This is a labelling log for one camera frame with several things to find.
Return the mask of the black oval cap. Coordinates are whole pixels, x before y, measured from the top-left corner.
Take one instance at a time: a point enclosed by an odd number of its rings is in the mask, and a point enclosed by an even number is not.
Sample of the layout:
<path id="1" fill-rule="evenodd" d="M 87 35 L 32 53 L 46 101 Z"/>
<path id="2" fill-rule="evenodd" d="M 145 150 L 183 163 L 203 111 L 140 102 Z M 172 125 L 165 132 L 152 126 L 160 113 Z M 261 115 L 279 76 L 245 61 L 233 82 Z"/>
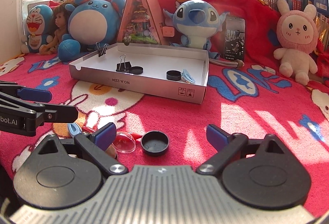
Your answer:
<path id="1" fill-rule="evenodd" d="M 140 75 L 144 71 L 143 67 L 141 66 L 132 66 L 129 68 L 128 72 L 133 75 Z"/>

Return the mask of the light blue plastic clip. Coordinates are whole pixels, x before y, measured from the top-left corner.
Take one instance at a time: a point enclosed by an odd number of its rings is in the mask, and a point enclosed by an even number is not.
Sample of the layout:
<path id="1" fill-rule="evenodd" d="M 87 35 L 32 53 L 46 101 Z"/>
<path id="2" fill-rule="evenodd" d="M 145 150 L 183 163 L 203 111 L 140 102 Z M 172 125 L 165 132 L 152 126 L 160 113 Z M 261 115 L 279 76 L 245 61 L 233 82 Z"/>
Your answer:
<path id="1" fill-rule="evenodd" d="M 186 83 L 195 84 L 195 80 L 186 69 L 183 69 L 183 71 L 181 72 L 181 80 Z"/>
<path id="2" fill-rule="evenodd" d="M 70 136 L 73 138 L 76 135 L 79 135 L 82 133 L 82 128 L 80 127 L 80 125 L 78 125 L 77 123 L 73 122 L 73 123 L 69 123 L 67 125 L 68 131 Z"/>

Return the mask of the white cardboard box tray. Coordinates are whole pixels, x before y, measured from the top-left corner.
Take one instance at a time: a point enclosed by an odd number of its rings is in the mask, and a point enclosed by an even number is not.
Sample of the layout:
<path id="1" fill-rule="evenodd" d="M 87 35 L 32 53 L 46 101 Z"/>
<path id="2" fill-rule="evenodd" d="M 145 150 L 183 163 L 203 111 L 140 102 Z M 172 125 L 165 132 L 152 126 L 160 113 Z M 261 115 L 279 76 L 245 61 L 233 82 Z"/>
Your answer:
<path id="1" fill-rule="evenodd" d="M 170 45 L 115 43 L 69 64 L 72 78 L 201 104 L 209 74 L 208 52 Z"/>

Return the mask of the Stitch plush toy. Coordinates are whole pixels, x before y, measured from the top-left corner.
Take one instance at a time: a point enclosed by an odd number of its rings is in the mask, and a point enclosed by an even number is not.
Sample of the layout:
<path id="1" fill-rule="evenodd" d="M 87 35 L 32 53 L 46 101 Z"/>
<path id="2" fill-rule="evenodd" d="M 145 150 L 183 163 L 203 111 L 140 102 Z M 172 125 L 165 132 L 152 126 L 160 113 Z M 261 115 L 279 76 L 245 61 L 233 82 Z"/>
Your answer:
<path id="1" fill-rule="evenodd" d="M 181 43 L 171 43 L 175 47 L 203 49 L 211 59 L 220 58 L 218 52 L 211 51 L 211 37 L 222 31 L 227 12 L 219 14 L 208 2 L 188 0 L 182 3 L 174 13 L 163 10 L 164 16 L 179 31 Z"/>

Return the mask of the pink triangular toy house box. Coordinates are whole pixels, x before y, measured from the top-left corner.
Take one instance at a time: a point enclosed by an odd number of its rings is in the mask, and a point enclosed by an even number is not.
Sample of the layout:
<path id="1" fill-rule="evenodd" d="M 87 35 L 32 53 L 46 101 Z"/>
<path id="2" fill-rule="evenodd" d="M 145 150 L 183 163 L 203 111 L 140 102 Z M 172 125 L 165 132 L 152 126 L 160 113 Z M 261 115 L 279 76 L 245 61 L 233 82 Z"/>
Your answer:
<path id="1" fill-rule="evenodd" d="M 121 43 L 169 45 L 175 29 L 165 25 L 158 0 L 127 0 L 117 36 Z"/>

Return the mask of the Doraemon plush toy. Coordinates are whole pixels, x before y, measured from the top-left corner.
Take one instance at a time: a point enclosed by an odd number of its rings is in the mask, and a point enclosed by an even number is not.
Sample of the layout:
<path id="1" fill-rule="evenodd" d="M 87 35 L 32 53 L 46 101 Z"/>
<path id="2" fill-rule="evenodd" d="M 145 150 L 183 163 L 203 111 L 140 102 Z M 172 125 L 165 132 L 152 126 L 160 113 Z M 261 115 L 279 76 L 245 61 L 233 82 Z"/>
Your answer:
<path id="1" fill-rule="evenodd" d="M 21 45 L 22 53 L 40 53 L 41 47 L 52 41 L 49 34 L 52 16 L 52 9 L 45 4 L 36 5 L 28 12 L 24 26 L 26 36 Z"/>

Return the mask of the pink bunny plush toy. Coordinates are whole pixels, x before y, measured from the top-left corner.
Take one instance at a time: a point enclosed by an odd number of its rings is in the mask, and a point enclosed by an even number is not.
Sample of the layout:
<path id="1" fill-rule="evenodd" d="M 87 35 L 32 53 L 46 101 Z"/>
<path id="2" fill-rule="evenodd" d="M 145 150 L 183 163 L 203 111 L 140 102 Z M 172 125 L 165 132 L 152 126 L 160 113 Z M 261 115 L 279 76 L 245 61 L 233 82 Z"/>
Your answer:
<path id="1" fill-rule="evenodd" d="M 303 11 L 290 10 L 285 0 L 278 0 L 281 17 L 277 23 L 277 38 L 281 45 L 274 50 L 276 60 L 280 60 L 279 72 L 285 77 L 294 77 L 303 86 L 309 83 L 308 74 L 316 74 L 317 64 L 310 56 L 316 48 L 319 34 L 314 19 L 317 11 L 312 4 Z"/>

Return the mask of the brown walnut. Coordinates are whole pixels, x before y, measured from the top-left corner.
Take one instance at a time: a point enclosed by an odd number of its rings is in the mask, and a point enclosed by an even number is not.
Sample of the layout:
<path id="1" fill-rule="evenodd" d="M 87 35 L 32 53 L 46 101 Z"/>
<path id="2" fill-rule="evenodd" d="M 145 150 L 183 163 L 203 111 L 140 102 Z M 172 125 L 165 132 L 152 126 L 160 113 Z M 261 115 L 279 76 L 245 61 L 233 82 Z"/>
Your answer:
<path id="1" fill-rule="evenodd" d="M 117 150 L 115 147 L 111 144 L 105 151 L 109 156 L 111 156 L 114 159 L 118 159 Z"/>

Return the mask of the black round cap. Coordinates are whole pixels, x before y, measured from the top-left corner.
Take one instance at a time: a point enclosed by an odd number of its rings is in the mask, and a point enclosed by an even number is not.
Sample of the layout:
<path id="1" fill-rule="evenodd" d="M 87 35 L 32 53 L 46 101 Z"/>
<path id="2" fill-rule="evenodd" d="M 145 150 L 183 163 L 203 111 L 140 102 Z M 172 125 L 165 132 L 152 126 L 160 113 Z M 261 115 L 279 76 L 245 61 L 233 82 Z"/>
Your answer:
<path id="1" fill-rule="evenodd" d="M 162 156 L 169 149 L 169 138 L 161 131 L 149 131 L 142 136 L 140 145 L 145 154 Z"/>
<path id="2" fill-rule="evenodd" d="M 166 78 L 171 81 L 180 81 L 181 76 L 181 72 L 177 70 L 169 70 L 166 72 Z"/>

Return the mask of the large black binder clip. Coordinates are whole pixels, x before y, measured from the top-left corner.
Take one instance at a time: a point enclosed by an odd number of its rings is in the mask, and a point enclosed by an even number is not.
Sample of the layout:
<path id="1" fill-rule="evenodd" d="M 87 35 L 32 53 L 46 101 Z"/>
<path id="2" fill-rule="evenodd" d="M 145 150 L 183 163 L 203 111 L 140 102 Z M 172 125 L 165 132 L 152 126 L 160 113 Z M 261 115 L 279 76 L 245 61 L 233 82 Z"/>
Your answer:
<path id="1" fill-rule="evenodd" d="M 126 61 L 125 59 L 126 55 L 120 56 L 120 62 L 116 66 L 117 72 L 129 72 L 129 70 L 131 69 L 131 63 L 129 61 Z"/>

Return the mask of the black binder clip on box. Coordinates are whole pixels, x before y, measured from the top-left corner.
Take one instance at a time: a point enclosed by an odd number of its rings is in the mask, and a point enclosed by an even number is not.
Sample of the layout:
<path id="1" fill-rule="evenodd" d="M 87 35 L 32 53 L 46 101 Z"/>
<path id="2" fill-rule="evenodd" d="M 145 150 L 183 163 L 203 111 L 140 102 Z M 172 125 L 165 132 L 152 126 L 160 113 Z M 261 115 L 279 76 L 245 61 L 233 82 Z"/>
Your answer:
<path id="1" fill-rule="evenodd" d="M 103 56 L 103 55 L 106 54 L 107 46 L 108 46 L 107 43 L 96 42 L 95 46 L 96 46 L 96 49 L 98 51 L 98 56 L 99 57 L 101 57 L 101 56 Z"/>

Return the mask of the red plastic piece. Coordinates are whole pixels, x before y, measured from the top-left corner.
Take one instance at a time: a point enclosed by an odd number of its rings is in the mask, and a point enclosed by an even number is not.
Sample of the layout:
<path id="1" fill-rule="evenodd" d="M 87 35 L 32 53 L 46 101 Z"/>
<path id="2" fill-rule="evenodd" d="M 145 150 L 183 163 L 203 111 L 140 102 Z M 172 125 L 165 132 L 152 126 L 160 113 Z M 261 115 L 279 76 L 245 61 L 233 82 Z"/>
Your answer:
<path id="1" fill-rule="evenodd" d="M 87 126 L 83 126 L 82 127 L 82 131 L 83 132 L 86 132 L 86 133 L 90 133 L 90 134 L 96 132 L 96 130 L 94 130 L 94 129 L 90 128 L 90 127 L 87 127 Z"/>
<path id="2" fill-rule="evenodd" d="M 134 132 L 125 132 L 125 131 L 117 132 L 117 136 L 116 136 L 117 139 L 129 139 L 133 141 L 141 139 L 142 137 L 143 135 Z"/>

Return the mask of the smartphone with screen on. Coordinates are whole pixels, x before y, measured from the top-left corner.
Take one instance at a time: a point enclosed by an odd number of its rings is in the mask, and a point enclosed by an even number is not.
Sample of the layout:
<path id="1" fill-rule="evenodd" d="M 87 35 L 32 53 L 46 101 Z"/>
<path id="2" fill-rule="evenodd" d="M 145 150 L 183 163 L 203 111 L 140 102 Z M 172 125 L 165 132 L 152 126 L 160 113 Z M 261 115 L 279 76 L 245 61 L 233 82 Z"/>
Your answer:
<path id="1" fill-rule="evenodd" d="M 244 60 L 245 20 L 234 16 L 226 18 L 223 58 L 230 61 Z"/>

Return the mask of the round blue plush toy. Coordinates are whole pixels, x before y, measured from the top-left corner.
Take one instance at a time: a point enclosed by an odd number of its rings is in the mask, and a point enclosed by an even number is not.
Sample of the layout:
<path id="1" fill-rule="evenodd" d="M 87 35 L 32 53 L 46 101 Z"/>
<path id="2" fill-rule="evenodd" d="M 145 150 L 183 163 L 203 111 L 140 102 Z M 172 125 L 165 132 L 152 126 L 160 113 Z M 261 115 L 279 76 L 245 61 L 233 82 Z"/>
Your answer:
<path id="1" fill-rule="evenodd" d="M 102 51 L 119 32 L 126 0 L 74 0 L 65 5 L 70 12 L 68 33 L 57 50 L 59 60 L 70 62 L 82 52 Z"/>

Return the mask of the clear plastic dome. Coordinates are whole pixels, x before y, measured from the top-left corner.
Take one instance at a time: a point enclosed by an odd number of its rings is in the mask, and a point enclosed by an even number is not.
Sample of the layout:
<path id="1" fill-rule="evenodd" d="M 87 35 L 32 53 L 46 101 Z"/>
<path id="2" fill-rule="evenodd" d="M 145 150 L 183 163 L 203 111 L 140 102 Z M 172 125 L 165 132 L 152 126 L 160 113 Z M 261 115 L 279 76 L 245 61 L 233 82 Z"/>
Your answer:
<path id="1" fill-rule="evenodd" d="M 117 132 L 117 135 L 112 143 L 113 147 L 124 154 L 129 154 L 135 151 L 136 141 L 130 133 Z"/>

